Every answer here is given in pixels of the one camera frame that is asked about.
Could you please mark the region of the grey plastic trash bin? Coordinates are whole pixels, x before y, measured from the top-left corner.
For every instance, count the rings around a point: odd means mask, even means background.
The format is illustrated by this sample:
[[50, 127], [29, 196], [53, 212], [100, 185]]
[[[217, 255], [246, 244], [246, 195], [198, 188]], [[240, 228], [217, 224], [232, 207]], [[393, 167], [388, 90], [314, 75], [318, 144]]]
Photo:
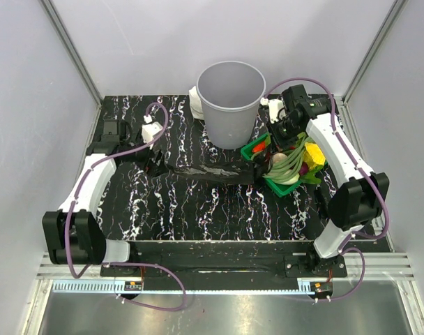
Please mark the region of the grey plastic trash bin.
[[221, 149], [239, 149], [251, 138], [260, 100], [266, 91], [262, 73], [241, 61], [221, 61], [198, 77], [207, 136]]

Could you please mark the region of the black plastic trash bag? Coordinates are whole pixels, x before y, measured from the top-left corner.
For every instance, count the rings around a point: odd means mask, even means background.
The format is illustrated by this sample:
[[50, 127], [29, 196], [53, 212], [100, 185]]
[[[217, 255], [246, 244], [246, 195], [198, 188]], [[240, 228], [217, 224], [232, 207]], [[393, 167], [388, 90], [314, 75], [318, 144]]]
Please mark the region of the black plastic trash bag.
[[159, 151], [148, 160], [146, 171], [152, 177], [169, 173], [184, 178], [207, 181], [215, 184], [252, 185], [260, 180], [272, 167], [271, 158], [254, 161], [237, 161], [176, 167], [165, 162]]

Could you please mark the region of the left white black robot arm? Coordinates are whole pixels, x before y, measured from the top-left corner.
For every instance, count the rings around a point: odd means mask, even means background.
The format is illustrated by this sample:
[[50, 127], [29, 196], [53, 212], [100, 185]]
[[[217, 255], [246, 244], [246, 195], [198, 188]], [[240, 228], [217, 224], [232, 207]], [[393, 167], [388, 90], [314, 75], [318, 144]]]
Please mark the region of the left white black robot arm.
[[151, 147], [126, 156], [106, 159], [133, 150], [152, 141], [163, 126], [150, 117], [144, 118], [141, 129], [134, 131], [124, 120], [109, 119], [101, 134], [95, 136], [86, 150], [82, 172], [70, 195], [56, 211], [45, 212], [42, 225], [49, 257], [56, 265], [66, 265], [67, 254], [74, 265], [100, 265], [115, 262], [126, 276], [137, 273], [140, 259], [131, 253], [126, 241], [107, 239], [98, 218], [101, 197], [120, 163], [132, 162], [145, 170], [153, 157]]

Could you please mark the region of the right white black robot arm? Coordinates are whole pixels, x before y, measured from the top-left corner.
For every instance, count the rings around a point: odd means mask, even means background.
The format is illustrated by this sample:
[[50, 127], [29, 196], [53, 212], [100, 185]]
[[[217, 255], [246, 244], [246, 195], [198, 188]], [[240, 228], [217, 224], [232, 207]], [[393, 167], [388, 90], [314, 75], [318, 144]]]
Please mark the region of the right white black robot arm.
[[314, 254], [306, 259], [306, 268], [314, 276], [322, 276], [331, 268], [330, 258], [341, 254], [348, 241], [358, 235], [371, 220], [389, 217], [385, 197], [389, 179], [385, 173], [375, 173], [361, 158], [336, 123], [335, 99], [330, 105], [316, 103], [309, 98], [304, 86], [296, 85], [283, 91], [286, 99], [261, 99], [268, 107], [270, 119], [279, 121], [281, 108], [289, 110], [289, 137], [305, 132], [322, 151], [330, 165], [338, 189], [328, 204], [328, 223], [313, 243]]

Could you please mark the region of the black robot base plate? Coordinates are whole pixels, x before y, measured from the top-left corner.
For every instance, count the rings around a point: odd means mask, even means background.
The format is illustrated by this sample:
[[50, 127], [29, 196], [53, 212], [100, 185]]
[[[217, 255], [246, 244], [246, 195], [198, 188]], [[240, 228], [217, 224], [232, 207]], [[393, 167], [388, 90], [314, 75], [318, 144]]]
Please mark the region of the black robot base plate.
[[309, 241], [135, 241], [131, 262], [136, 267], [102, 267], [102, 277], [144, 276], [144, 289], [177, 290], [179, 285], [153, 264], [168, 268], [188, 291], [286, 291], [300, 278], [313, 281], [346, 278], [342, 256], [318, 260]]

